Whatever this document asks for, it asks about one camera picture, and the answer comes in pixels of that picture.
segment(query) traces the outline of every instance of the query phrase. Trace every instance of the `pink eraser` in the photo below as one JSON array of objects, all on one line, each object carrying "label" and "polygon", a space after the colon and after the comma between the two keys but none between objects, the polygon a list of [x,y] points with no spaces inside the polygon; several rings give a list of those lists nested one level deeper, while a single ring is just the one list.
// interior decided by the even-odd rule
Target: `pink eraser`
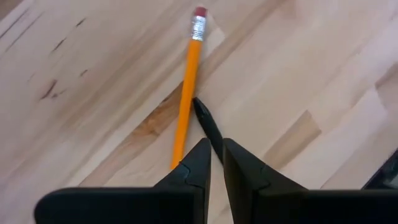
[{"label": "pink eraser", "polygon": [[197,7],[195,9],[195,16],[202,16],[202,17],[206,17],[206,11],[207,9],[205,9],[204,7]]}]

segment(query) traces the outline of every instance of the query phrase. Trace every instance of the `wooden surface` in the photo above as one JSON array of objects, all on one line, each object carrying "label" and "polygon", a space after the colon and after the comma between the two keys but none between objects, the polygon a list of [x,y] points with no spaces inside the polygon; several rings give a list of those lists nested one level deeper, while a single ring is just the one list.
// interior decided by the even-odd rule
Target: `wooden surface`
[{"label": "wooden surface", "polygon": [[[359,189],[398,146],[396,0],[24,0],[0,22],[0,223],[169,172],[198,5],[196,96],[224,136],[311,189]],[[203,136],[192,116],[186,152]],[[212,169],[209,223],[232,223]]]}]

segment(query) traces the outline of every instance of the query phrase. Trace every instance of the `black device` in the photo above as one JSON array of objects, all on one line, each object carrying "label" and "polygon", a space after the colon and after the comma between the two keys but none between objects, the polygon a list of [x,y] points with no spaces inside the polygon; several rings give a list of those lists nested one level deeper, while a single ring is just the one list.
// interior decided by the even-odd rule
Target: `black device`
[{"label": "black device", "polygon": [[[206,223],[210,161],[204,138],[153,187],[52,192],[38,202],[36,223]],[[308,190],[232,139],[223,139],[223,162],[235,224],[395,222],[395,190]]]}]

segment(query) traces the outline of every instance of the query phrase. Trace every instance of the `butcher block countertop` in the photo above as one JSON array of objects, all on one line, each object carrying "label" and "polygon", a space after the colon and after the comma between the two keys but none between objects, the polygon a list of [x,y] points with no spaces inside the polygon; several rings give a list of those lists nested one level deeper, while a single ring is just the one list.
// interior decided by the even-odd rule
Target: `butcher block countertop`
[{"label": "butcher block countertop", "polygon": [[[0,21],[0,223],[70,186],[169,173],[196,6],[198,96],[309,189],[360,189],[398,147],[396,0],[23,0]],[[185,152],[205,135],[192,114]],[[208,223],[232,223],[213,153]]]}]

